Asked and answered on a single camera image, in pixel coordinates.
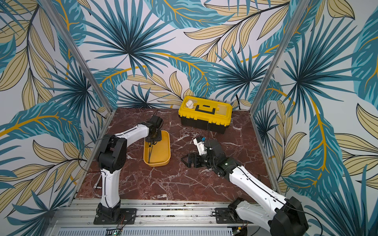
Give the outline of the yellow black toolbox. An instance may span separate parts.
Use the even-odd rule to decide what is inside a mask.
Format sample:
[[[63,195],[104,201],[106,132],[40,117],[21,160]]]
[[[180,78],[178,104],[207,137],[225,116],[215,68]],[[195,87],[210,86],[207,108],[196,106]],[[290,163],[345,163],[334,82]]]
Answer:
[[[186,96],[178,115],[184,126],[224,134],[231,123],[232,106],[228,103]]]

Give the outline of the small metal tool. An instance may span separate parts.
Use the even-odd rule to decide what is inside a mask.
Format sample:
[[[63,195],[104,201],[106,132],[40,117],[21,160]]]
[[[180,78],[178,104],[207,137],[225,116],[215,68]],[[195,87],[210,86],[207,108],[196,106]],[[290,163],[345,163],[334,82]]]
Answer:
[[[102,186],[99,185],[98,183],[96,183],[96,184],[94,185],[94,189],[102,189]]]

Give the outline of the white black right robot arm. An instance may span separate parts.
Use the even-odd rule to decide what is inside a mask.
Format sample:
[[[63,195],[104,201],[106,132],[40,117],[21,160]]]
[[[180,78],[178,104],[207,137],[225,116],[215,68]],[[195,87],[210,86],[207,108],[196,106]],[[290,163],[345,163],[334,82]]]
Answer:
[[[238,198],[228,206],[233,218],[258,225],[273,236],[303,236],[309,229],[302,204],[294,197],[288,199],[255,178],[242,164],[226,156],[217,140],[197,137],[193,140],[197,152],[187,154],[181,161],[188,167],[205,167],[245,191],[257,205]]]

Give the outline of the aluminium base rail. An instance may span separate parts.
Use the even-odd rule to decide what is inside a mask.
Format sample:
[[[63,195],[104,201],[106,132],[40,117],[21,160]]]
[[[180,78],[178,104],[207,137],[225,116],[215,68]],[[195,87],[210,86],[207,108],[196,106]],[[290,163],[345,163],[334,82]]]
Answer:
[[[246,236],[284,235],[297,223],[286,199],[260,205],[247,201],[122,200],[112,223],[96,214],[94,199],[75,200],[56,211],[48,236]]]

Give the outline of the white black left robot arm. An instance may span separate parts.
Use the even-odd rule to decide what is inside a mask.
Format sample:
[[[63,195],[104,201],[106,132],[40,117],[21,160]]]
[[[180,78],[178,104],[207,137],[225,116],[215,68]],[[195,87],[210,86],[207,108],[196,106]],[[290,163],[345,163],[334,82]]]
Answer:
[[[102,177],[102,196],[96,214],[111,221],[119,219],[119,179],[126,163],[127,148],[144,138],[154,144],[161,141],[161,127],[162,122],[144,122],[121,133],[104,136],[96,153]]]

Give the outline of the aluminium corner frame post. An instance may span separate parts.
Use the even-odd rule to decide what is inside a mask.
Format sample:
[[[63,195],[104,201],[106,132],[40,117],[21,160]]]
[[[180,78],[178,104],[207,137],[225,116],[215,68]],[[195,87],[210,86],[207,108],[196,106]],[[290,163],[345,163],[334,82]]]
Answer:
[[[105,97],[103,92],[101,91],[99,84],[97,83],[96,79],[94,78],[90,68],[88,67],[87,63],[85,62],[84,57],[80,53],[76,43],[74,42],[69,30],[64,26],[63,19],[60,17],[57,9],[53,6],[53,3],[48,0],[41,0],[41,6],[46,10],[46,13],[56,30],[59,32],[63,40],[65,41],[68,49],[71,51],[73,57],[75,58],[76,62],[81,67],[84,75],[87,77],[89,83],[91,84],[93,90],[97,93],[100,102],[104,106],[104,108],[109,112],[112,113],[113,109],[110,106],[108,99]]]

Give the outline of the yellow plastic storage tray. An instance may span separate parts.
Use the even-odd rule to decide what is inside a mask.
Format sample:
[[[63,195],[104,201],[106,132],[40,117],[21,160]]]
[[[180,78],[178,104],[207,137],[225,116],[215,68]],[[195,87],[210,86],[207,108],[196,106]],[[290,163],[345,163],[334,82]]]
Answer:
[[[165,130],[162,130],[161,134],[162,140],[154,144],[151,155],[151,163],[148,163],[149,143],[147,143],[146,141],[144,142],[143,160],[145,164],[149,165],[150,167],[165,166],[170,161],[170,136],[169,133]]]

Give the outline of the aluminium right frame post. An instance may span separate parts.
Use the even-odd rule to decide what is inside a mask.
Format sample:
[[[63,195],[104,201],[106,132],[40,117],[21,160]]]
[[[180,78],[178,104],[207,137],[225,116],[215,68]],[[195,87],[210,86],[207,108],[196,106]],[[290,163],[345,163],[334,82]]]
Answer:
[[[274,70],[276,69],[277,64],[278,64],[281,56],[284,54],[285,49],[287,48],[295,30],[296,30],[297,25],[300,23],[300,20],[301,20],[303,14],[305,13],[306,7],[308,6],[309,2],[310,1],[300,1],[298,3],[298,6],[297,6],[297,8],[296,8],[296,10],[293,14],[293,17],[291,18],[291,20],[288,24],[288,29],[283,34],[282,40],[281,40],[280,44],[278,45],[276,53],[274,54],[274,57],[271,61],[271,64],[270,64],[270,66],[269,66],[269,68],[268,68],[268,70],[265,74],[263,81],[260,84],[259,90],[258,90],[258,92],[257,92],[257,94],[254,98],[254,101],[251,105],[250,112],[249,112],[251,117],[253,116],[253,114],[257,110],[259,101],[261,100],[261,98],[264,95],[264,91],[266,90],[266,88],[269,84],[269,80],[271,79],[271,77],[274,73]]]

